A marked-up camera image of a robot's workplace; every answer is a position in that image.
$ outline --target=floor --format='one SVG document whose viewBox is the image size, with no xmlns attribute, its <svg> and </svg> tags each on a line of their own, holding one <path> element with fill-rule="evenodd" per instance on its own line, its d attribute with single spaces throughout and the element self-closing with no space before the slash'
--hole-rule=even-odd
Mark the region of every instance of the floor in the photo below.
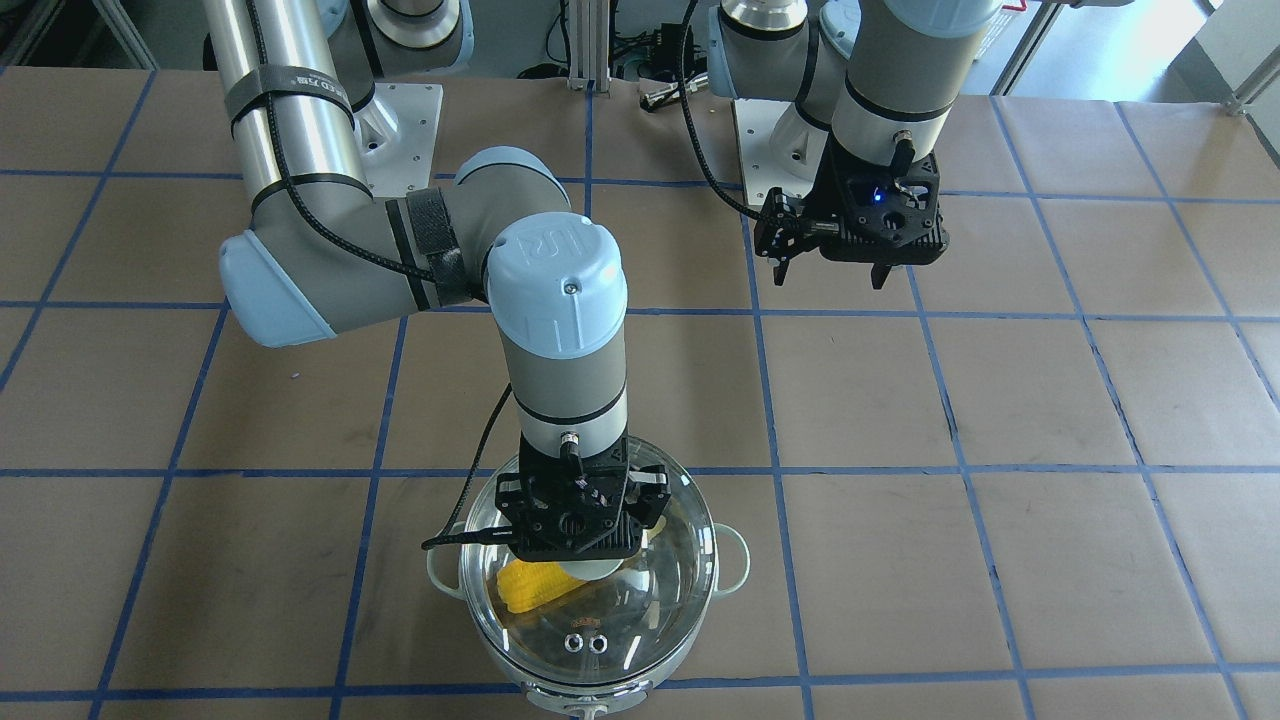
<svg viewBox="0 0 1280 720">
<path fill-rule="evenodd" d="M 810 6 L 820 3 L 810 0 Z M 160 67 L 201 69 L 201 44 L 209 27 L 198 12 L 180 3 L 125 0 L 124 6 L 146 38 Z M 471 0 L 476 22 L 476 51 L 470 74 L 516 77 L 520 70 L 545 63 L 541 32 L 556 17 L 556 0 Z M 991 91 L 1018 40 L 1038 5 L 1014 13 L 984 56 L 974 63 L 964 92 Z M 678 22 L 685 0 L 623 0 L 618 5 L 618 28 L 623 35 L 653 29 L 662 22 Z M 1048 40 L 1019 82 L 1014 95 L 1025 97 L 1073 97 L 1082 100 L 1134 100 L 1184 102 L 1196 100 L 1169 64 L 1204 23 L 1201 0 L 1137 0 L 1123 8 L 1065 10 Z M 701 13 L 694 23 L 695 38 L 704 37 Z M 550 47 L 563 56 L 558 37 Z M 90 64 L 128 68 L 128 58 L 110 33 L 91 54 Z"/>
<path fill-rule="evenodd" d="M 257 347 L 216 77 L 0 72 L 0 717 L 548 716 L 417 548 L 506 382 L 484 309 Z M 630 717 L 1280 719 L 1280 170 L 1244 120 L 964 97 L 942 260 L 776 288 L 640 91 L 447 79 L 435 156 L 527 147 L 613 231 L 631 429 L 751 544 Z M 736 182 L 728 104 L 695 117 Z"/>
</svg>

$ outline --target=black cable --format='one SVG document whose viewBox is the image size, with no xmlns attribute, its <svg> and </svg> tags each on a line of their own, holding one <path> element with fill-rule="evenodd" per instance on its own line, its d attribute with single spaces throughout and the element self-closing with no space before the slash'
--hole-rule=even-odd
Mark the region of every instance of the black cable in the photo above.
<svg viewBox="0 0 1280 720">
<path fill-rule="evenodd" d="M 257 46 L 257 61 L 260 65 L 268 64 L 266 56 L 266 40 L 262 37 L 262 23 L 257 17 L 257 5 L 253 0 L 246 0 L 246 6 L 248 9 L 250 23 L 253 27 L 253 42 Z M 265 108 L 266 108 L 266 128 L 271 136 L 271 154 L 275 156 L 275 167 L 280 173 L 280 179 L 284 182 L 284 191 L 289 195 L 289 200 L 293 202 L 293 208 L 298 211 L 298 215 L 315 231 L 316 234 L 328 240 L 330 243 L 338 249 L 360 258 L 367 263 L 372 263 L 379 268 L 399 273 L 402 275 L 408 275 L 412 278 L 424 279 L 428 282 L 435 282 L 435 275 L 430 272 L 417 268 L 415 265 L 406 265 L 403 263 L 397 263 L 390 258 L 383 258 L 376 252 L 370 252 L 358 245 L 343 240 L 338 233 L 333 232 L 324 223 L 320 222 L 311 209 L 307 208 L 306 201 L 302 200 L 302 193 L 298 192 L 297 184 L 293 182 L 293 176 L 289 173 L 289 165 L 284 156 L 284 143 L 280 142 L 280 128 L 275 117 L 275 99 L 273 92 L 264 95 Z"/>
<path fill-rule="evenodd" d="M 568 0 L 561 0 L 561 37 L 564 38 L 564 64 L 573 64 L 573 55 L 568 49 Z"/>
<path fill-rule="evenodd" d="M 502 391 L 502 397 L 498 398 L 498 405 L 495 405 L 493 413 L 489 414 L 489 421 L 485 423 L 484 432 L 480 433 L 480 445 L 476 446 L 476 456 L 471 460 L 471 469 L 467 470 L 467 479 L 462 483 L 462 493 L 458 495 L 458 502 L 453 506 L 453 512 L 449 514 L 449 520 L 444 523 L 444 527 L 440 528 L 440 532 L 436 533 L 434 538 L 422 543 L 422 550 L 436 544 L 471 542 L 451 539 L 453 536 L 449 534 L 449 530 L 452 530 L 453 524 L 458 521 L 458 515 L 462 514 L 462 506 L 467 503 L 467 495 L 471 493 L 471 480 L 475 479 L 476 470 L 480 468 L 480 456 L 484 455 L 484 446 L 489 443 L 489 433 L 493 432 L 493 425 L 498 421 L 498 415 L 502 414 L 502 409 L 507 405 L 508 397 L 511 397 L 511 383 L 507 383 L 507 389 Z"/>
<path fill-rule="evenodd" d="M 559 24 L 561 18 L 564 17 L 564 1 L 563 0 L 561 1 L 559 6 L 561 6 L 561 12 L 557 13 L 557 15 L 554 18 L 552 18 L 552 24 L 547 26 L 547 35 L 543 37 L 543 53 L 545 53 L 547 56 L 550 58 L 552 60 L 567 65 L 568 64 L 568 45 L 567 44 L 564 45 L 564 59 L 563 60 L 561 60 L 556 55 L 552 55 L 552 50 L 549 47 L 549 44 L 552 41 L 552 32 L 556 31 L 556 26 Z"/>
<path fill-rule="evenodd" d="M 703 145 L 698 141 L 698 128 L 694 127 L 694 114 L 689 109 L 689 88 L 685 87 L 685 53 L 689 47 L 689 28 L 694 19 L 694 10 L 698 8 L 698 0 L 689 0 L 689 8 L 685 10 L 685 19 L 680 23 L 680 51 L 676 56 L 676 83 L 680 86 L 680 109 L 685 113 L 685 127 L 689 128 L 689 142 L 694 146 L 694 155 L 698 156 L 698 167 L 703 170 L 703 177 L 707 178 L 707 183 L 712 186 L 716 195 L 724 201 L 726 205 L 737 210 L 739 213 L 746 215 L 753 220 L 760 220 L 760 214 L 755 210 L 748 208 L 746 205 L 739 202 L 736 199 L 724 192 L 721 187 L 719 181 L 712 173 L 710 165 L 707 164 L 707 156 L 703 154 Z"/>
</svg>

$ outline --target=glass lid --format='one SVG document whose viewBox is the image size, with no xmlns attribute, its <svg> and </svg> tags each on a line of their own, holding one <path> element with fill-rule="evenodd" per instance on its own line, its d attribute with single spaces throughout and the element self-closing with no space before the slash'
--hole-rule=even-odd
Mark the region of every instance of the glass lid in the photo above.
<svg viewBox="0 0 1280 720">
<path fill-rule="evenodd" d="M 566 685 L 634 678 L 680 650 L 701 621 L 716 575 L 716 536 L 689 473 L 631 438 L 632 466 L 666 465 L 671 501 L 640 551 L 598 580 L 577 564 L 516 559 L 507 546 L 462 548 L 460 575 L 471 615 L 493 647 L 527 673 Z M 494 475 L 516 471 L 512 459 Z M 467 529 L 507 525 L 493 477 Z"/>
</svg>

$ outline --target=yellow corn cob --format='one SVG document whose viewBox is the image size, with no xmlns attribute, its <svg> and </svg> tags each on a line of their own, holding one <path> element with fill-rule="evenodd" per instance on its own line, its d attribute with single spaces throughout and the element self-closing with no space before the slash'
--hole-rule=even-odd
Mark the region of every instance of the yellow corn cob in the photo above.
<svg viewBox="0 0 1280 720">
<path fill-rule="evenodd" d="M 559 562 L 512 559 L 498 570 L 498 597 L 507 603 L 507 610 L 516 614 L 529 612 L 585 584 L 586 580 L 570 575 Z"/>
</svg>

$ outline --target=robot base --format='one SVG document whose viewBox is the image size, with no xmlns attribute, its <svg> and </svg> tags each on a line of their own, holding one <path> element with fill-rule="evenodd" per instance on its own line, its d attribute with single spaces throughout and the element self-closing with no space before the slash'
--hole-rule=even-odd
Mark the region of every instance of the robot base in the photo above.
<svg viewBox="0 0 1280 720">
<path fill-rule="evenodd" d="M 361 163 L 375 196 L 403 197 L 431 179 L 444 88 L 410 82 L 374 87 L 374 100 L 356 113 Z"/>
<path fill-rule="evenodd" d="M 805 196 L 818 173 L 827 133 L 810 127 L 781 100 L 735 100 L 737 149 L 746 204 L 759 208 L 769 188 Z"/>
</svg>

